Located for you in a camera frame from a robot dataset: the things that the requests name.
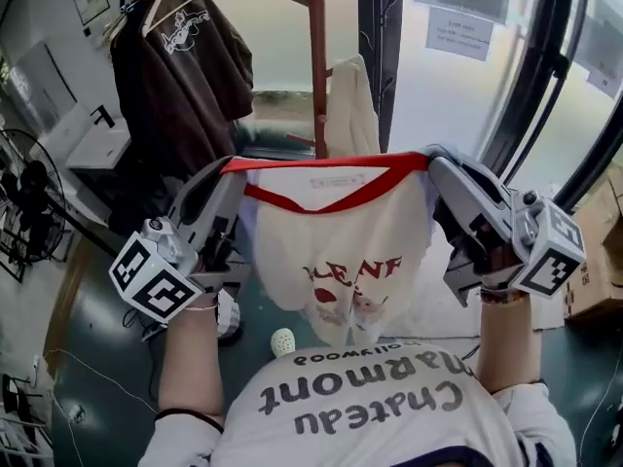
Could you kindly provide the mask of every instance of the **bracelet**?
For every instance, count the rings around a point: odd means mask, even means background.
[[[214,306],[205,306],[205,307],[188,306],[188,307],[185,307],[184,309],[186,311],[210,311],[211,309],[216,309],[217,307],[218,307],[218,304]]]

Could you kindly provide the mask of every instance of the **beige cloth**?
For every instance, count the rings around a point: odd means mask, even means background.
[[[333,66],[324,138],[330,158],[381,153],[379,121],[361,55]]]
[[[258,187],[320,209],[352,195],[384,168],[265,169]],[[374,343],[407,311],[428,244],[421,178],[411,173],[365,204],[327,214],[298,214],[258,201],[254,266],[269,297],[301,311],[324,342]]]

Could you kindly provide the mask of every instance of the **paper notice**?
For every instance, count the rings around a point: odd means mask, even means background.
[[[597,22],[586,17],[580,42],[573,60],[589,71],[599,71],[610,79],[623,70],[623,21],[614,26],[610,21]]]
[[[426,48],[487,60],[493,31],[488,20],[431,7]]]
[[[110,9],[108,0],[75,0],[83,25],[89,24],[100,14]]]
[[[588,79],[586,81],[600,89],[606,95],[615,98],[616,93],[619,91],[619,87],[621,86],[622,80],[623,78],[621,78],[620,76],[612,79],[602,73],[602,71],[598,69],[593,69],[588,75]]]

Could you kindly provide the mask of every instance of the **clothes hanger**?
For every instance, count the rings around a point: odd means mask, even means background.
[[[128,22],[128,18],[126,17],[126,14],[123,13],[121,13],[120,16],[113,20],[112,23],[106,28],[102,36],[104,43],[113,43],[115,38],[117,38],[117,36],[119,36],[119,33],[121,33],[121,30],[124,29],[126,22]]]
[[[149,10],[149,13],[147,14],[147,17],[145,18],[145,22],[143,24],[143,28],[142,28],[143,38],[145,38],[147,36],[147,34],[152,29],[157,27],[164,20],[166,20],[166,19],[170,18],[171,16],[173,16],[176,12],[178,12],[180,9],[185,7],[187,4],[191,3],[193,0],[186,0],[186,2],[184,2],[182,5],[180,5],[179,7],[175,8],[175,9],[173,9],[171,12],[166,14],[166,16],[164,16],[163,18],[159,19],[158,22],[152,24],[152,22],[154,21],[154,18],[156,17],[156,11],[158,10],[158,7],[162,3],[162,1],[163,0],[154,0],[154,3],[152,4],[152,8]]]

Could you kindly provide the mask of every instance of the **brown t-shirt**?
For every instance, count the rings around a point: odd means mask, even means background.
[[[161,133],[190,174],[235,153],[231,121],[252,111],[251,52],[212,0],[162,0],[143,47]]]

